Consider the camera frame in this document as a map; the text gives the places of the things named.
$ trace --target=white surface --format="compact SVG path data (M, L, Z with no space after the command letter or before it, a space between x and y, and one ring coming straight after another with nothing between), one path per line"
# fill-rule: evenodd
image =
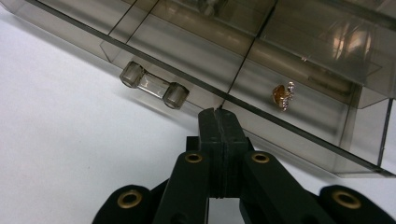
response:
M119 68L1 7L0 32L0 223L91 223L114 190L169 177L198 134L187 107L127 89ZM395 170L392 120L384 165ZM396 217L396 179L341 179L279 158L306 189L351 187ZM237 200L210 206L209 223L243 223Z

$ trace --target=plastic drawer organizer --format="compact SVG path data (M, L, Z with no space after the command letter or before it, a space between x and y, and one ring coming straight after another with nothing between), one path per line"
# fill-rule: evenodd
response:
M333 174L394 176L381 161L396 1L0 2L171 108L222 106L251 136Z

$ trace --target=transparent plastic container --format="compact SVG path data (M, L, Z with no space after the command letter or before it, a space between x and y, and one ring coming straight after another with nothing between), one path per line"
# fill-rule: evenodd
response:
M234 112L274 148L339 176L394 176L381 168L396 96L394 1L0 2L122 69L135 62L150 80L177 83L196 111ZM289 82L282 111L274 88Z

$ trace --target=acrylic storage box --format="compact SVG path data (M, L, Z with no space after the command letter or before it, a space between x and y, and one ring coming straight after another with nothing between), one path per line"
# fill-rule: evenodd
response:
M159 98L177 85L179 105L228 109L252 138L331 173L394 176L381 168L396 95L394 1L0 2L124 72L137 66ZM293 100L278 102L290 82Z

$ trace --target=transparent drawer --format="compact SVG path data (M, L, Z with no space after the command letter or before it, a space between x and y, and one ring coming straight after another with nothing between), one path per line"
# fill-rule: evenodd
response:
M0 2L120 68L133 61L183 86L196 111L233 111L251 136L329 172L394 176L381 168L396 95L393 1Z

